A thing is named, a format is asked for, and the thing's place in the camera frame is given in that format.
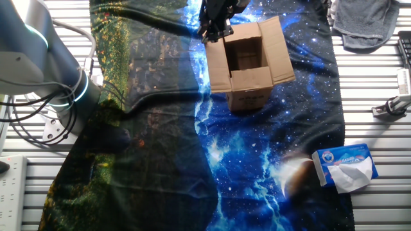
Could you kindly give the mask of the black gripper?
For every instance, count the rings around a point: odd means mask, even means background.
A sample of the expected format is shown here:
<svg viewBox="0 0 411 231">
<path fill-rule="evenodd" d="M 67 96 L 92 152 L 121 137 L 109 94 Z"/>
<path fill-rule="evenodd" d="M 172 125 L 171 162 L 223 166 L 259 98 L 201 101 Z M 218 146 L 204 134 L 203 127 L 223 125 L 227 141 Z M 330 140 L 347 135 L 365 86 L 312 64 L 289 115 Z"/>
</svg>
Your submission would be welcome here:
<svg viewBox="0 0 411 231">
<path fill-rule="evenodd" d="M 234 33 L 230 19 L 242 13 L 250 0 L 203 0 L 199 13 L 200 26 L 197 34 L 206 44 Z"/>
</svg>

